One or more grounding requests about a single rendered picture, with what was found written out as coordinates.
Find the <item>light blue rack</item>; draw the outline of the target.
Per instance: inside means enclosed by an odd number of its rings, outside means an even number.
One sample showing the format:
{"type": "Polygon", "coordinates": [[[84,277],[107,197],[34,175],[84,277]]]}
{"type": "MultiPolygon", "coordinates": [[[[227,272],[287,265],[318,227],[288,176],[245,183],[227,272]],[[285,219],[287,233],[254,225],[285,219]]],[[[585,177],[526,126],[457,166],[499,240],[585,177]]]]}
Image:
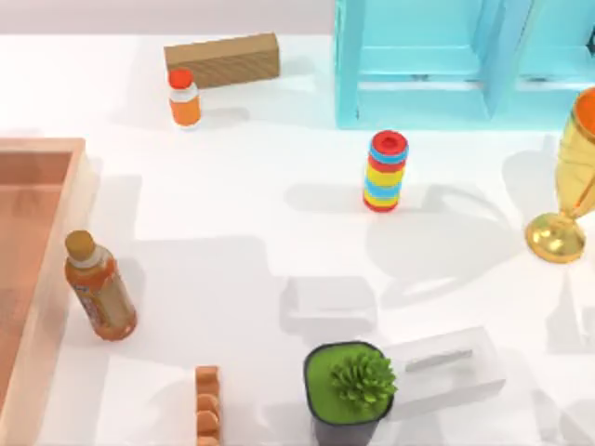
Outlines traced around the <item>light blue rack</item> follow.
{"type": "Polygon", "coordinates": [[[595,85],[595,0],[335,0],[342,128],[562,127],[595,85]]]}

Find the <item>white tissue box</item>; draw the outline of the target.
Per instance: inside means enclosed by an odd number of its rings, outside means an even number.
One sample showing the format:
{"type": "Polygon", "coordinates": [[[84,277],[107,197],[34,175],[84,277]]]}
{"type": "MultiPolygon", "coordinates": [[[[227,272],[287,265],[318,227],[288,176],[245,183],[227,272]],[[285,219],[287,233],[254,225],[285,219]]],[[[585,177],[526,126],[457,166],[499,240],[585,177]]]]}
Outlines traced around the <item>white tissue box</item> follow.
{"type": "Polygon", "coordinates": [[[396,344],[383,352],[397,374],[390,421],[484,400],[506,383],[495,345],[482,327],[396,344]]]}

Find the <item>salmon-coloured shallow box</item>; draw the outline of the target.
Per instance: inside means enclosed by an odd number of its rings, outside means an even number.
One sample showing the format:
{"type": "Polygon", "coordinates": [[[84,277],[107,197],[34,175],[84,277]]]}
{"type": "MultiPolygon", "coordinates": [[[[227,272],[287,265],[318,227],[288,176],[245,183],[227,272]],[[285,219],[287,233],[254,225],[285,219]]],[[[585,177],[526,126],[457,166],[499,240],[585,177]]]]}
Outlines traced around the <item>salmon-coloured shallow box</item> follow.
{"type": "Polygon", "coordinates": [[[0,446],[34,446],[64,332],[67,232],[95,177],[81,138],[0,138],[0,446]]]}

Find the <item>small orange bottle red cap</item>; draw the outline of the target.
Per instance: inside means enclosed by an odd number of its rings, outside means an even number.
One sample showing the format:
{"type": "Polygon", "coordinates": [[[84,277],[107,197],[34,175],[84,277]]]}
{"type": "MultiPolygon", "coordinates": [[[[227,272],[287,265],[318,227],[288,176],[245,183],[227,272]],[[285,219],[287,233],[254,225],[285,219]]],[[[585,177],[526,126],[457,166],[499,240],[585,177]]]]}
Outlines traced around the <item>small orange bottle red cap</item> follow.
{"type": "Polygon", "coordinates": [[[168,72],[169,105],[174,122],[184,128],[193,127],[201,119],[199,90],[189,69],[168,72]]]}

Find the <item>black pot with green plant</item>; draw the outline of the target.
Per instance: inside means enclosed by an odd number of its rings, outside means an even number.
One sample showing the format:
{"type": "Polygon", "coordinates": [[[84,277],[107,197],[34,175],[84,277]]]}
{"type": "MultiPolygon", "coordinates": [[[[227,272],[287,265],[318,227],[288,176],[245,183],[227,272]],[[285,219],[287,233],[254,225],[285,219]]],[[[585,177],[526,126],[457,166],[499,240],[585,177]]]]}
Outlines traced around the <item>black pot with green plant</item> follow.
{"type": "Polygon", "coordinates": [[[369,446],[390,412],[397,375],[391,360],[364,341],[323,344],[303,364],[317,446],[369,446]]]}

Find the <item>stack of coloured rings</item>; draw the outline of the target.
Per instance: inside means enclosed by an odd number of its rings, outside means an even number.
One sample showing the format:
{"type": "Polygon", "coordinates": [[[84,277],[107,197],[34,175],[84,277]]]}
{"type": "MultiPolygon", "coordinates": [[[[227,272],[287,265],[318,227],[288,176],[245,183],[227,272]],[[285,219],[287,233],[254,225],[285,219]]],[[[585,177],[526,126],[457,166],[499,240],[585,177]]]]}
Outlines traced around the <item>stack of coloured rings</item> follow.
{"type": "Polygon", "coordinates": [[[374,212],[389,212],[399,203],[408,149],[407,139],[396,131],[383,130],[371,139],[363,197],[374,212]]]}

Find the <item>orange notched holder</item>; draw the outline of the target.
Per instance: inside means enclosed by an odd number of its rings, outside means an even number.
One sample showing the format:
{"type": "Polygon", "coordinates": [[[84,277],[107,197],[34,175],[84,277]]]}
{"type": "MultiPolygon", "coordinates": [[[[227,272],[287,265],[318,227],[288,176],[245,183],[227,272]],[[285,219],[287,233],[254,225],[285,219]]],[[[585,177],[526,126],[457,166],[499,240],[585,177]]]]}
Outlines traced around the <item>orange notched holder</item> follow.
{"type": "Polygon", "coordinates": [[[196,446],[220,446],[218,371],[216,365],[195,368],[196,446]]]}

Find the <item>brown wooden block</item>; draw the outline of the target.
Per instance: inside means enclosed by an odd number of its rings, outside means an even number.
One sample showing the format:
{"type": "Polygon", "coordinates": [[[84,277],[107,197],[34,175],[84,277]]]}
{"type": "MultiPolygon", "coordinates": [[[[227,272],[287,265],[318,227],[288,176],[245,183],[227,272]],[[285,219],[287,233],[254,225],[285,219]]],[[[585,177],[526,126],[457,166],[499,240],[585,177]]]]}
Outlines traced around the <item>brown wooden block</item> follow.
{"type": "Polygon", "coordinates": [[[280,49],[275,33],[165,46],[164,53],[170,71],[190,70],[202,89],[280,76],[280,49]]]}

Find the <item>gold trophy cup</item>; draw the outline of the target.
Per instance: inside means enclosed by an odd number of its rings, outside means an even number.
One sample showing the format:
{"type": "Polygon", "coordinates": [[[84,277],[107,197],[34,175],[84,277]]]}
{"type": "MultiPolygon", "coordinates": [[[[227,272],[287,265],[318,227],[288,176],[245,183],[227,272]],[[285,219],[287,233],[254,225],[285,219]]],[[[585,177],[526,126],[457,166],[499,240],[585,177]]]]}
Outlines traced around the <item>gold trophy cup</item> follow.
{"type": "Polygon", "coordinates": [[[576,98],[562,132],[555,169],[558,211],[535,217],[525,240],[534,254],[565,264],[580,258],[586,235],[577,220],[595,211],[595,86],[576,98]]]}

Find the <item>orange bottle with brown cap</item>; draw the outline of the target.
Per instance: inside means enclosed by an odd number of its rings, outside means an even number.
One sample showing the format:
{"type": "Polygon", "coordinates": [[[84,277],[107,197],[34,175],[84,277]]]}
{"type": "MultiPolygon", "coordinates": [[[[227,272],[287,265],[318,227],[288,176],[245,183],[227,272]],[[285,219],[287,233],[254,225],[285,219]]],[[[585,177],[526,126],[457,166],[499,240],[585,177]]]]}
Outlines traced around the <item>orange bottle with brown cap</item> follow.
{"type": "Polygon", "coordinates": [[[74,230],[65,239],[64,272],[83,306],[96,335],[118,341],[132,334],[137,312],[120,275],[117,261],[86,230],[74,230]]]}

